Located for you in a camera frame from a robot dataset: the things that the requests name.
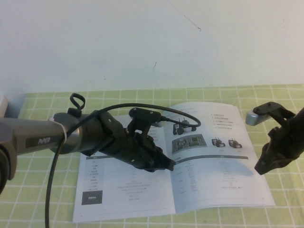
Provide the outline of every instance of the instruction manual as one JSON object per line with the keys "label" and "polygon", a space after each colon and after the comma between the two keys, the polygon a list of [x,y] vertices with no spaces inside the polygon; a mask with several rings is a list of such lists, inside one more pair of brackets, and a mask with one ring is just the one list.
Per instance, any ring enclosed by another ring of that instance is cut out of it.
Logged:
{"label": "instruction manual", "polygon": [[[174,171],[139,170],[100,152],[81,155],[73,222],[157,216],[231,206],[275,205],[238,108],[187,102],[171,108],[197,117],[197,128],[167,122],[149,135]],[[164,112],[185,123],[191,119]],[[124,127],[131,118],[116,116]]]}

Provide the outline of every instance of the black ring handle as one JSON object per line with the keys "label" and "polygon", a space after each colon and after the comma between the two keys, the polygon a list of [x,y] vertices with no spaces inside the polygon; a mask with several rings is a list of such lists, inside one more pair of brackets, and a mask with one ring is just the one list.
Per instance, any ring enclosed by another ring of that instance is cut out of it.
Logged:
{"label": "black ring handle", "polygon": [[[75,101],[74,98],[78,98],[79,100],[81,100],[83,102],[82,106],[80,106],[79,103],[77,101]],[[80,94],[76,94],[76,93],[71,94],[70,101],[72,102],[73,105],[75,105],[75,107],[78,110],[82,110],[86,104],[86,99],[83,96],[81,96]]]}

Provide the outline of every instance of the black mount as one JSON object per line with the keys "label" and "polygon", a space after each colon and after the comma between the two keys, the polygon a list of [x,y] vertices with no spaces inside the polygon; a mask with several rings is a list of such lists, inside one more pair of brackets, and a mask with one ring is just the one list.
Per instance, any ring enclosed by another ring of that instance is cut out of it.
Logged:
{"label": "black mount", "polygon": [[281,125],[268,133],[270,142],[262,149],[256,171],[262,175],[297,159],[304,150],[304,109],[295,115],[278,103],[268,102],[254,108],[253,112],[268,114]]}

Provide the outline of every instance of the white wall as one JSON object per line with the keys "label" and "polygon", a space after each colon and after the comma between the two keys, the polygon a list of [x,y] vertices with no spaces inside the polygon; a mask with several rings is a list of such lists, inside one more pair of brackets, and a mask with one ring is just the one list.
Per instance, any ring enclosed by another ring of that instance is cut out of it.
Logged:
{"label": "white wall", "polygon": [[0,90],[8,99],[304,83],[303,75],[302,0],[0,2]]}

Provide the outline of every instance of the robot image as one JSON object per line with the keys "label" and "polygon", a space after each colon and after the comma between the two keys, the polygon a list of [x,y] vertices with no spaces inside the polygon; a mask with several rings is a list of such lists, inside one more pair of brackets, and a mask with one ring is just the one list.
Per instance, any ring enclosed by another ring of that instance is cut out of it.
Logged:
{"label": "robot image", "polygon": [[212,145],[217,146],[217,147],[226,146],[219,138],[212,139]]}
{"label": "robot image", "polygon": [[[182,120],[182,123],[183,124],[190,124],[189,121],[185,120]],[[196,127],[187,127],[187,126],[184,126],[182,124],[179,124],[179,123],[175,123],[173,125],[173,135],[181,135],[181,134],[184,134],[186,132],[194,132],[196,131]]]}
{"label": "robot image", "polygon": [[242,144],[239,144],[236,141],[236,139],[230,139],[230,140],[228,140],[228,142],[229,142],[229,145],[233,148],[242,148],[243,147]]}

